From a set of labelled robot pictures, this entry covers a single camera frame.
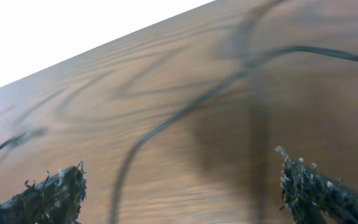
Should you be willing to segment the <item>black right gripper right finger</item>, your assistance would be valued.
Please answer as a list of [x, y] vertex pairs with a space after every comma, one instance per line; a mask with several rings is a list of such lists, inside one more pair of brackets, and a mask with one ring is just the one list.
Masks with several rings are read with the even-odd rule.
[[317, 164], [308, 167], [302, 158], [292, 159], [281, 146], [275, 151], [283, 157], [283, 207], [294, 223], [325, 223], [323, 215], [336, 223], [358, 223], [358, 192], [319, 173]]

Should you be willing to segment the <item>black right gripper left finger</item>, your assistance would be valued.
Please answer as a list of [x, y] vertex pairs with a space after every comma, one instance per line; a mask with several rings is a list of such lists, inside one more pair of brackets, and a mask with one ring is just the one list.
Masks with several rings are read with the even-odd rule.
[[0, 224], [78, 223], [81, 203], [86, 198], [84, 161], [61, 169], [40, 183], [29, 185], [0, 204]]

